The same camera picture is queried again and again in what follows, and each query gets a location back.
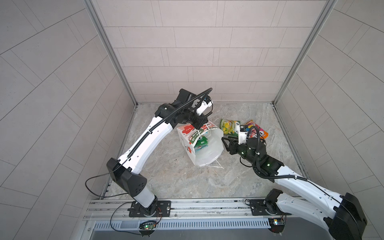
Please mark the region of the teal mint blossom candy bag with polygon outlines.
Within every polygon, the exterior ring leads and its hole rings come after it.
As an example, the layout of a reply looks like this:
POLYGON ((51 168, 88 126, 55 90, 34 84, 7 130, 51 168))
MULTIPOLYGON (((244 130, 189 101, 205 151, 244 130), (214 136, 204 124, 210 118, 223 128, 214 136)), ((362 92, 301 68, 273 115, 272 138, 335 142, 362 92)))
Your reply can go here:
POLYGON ((195 152, 206 148, 209 145, 208 138, 205 136, 200 136, 194 146, 195 152))

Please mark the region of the green spring tea candy bag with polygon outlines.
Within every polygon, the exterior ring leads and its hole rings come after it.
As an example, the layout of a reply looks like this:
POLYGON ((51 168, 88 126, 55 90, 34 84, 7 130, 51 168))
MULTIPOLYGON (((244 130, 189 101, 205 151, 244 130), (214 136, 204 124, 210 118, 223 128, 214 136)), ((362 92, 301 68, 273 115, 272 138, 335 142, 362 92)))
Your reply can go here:
POLYGON ((236 127, 239 127, 240 125, 241 122, 236 120, 221 119, 220 121, 220 129, 223 131, 224 135, 237 137, 239 130, 237 130, 236 127))

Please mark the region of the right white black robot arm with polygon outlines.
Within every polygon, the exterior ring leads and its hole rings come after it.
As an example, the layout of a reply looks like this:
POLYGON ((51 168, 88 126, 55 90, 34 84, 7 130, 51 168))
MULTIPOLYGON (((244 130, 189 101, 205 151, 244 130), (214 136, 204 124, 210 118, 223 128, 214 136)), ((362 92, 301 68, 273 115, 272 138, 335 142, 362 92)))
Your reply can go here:
POLYGON ((239 155, 249 162, 258 177, 301 196, 297 200, 280 190, 271 190, 265 198, 265 206, 271 215, 281 211, 303 218, 327 230, 335 240, 362 239, 367 218, 356 196, 341 195, 297 174, 269 156, 265 144, 257 138, 249 138, 240 144, 229 136, 223 137, 222 142, 230 155, 239 155))

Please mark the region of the white floral paper bag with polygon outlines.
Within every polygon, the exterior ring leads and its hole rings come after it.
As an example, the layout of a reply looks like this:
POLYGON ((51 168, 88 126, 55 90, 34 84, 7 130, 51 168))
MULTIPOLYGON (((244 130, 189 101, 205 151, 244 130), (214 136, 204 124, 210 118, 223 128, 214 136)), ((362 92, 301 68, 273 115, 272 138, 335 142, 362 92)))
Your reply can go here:
POLYGON ((209 121, 200 129, 191 124, 177 128, 182 146, 197 167, 205 167, 215 162, 224 150, 222 137, 224 132, 209 121))

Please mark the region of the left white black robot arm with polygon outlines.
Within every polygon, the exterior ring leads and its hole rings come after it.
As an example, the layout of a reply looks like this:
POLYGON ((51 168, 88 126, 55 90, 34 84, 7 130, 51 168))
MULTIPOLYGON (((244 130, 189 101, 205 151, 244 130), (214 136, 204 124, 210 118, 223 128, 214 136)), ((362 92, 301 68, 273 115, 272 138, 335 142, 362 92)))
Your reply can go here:
POLYGON ((118 159, 111 158, 107 169, 112 180, 130 195, 146 216, 157 210, 158 198, 147 187, 147 179, 140 173, 157 145, 178 124, 191 124, 196 130, 208 122, 205 111, 212 106, 212 88, 200 94, 180 89, 173 103, 164 103, 154 114, 149 126, 134 145, 118 159))

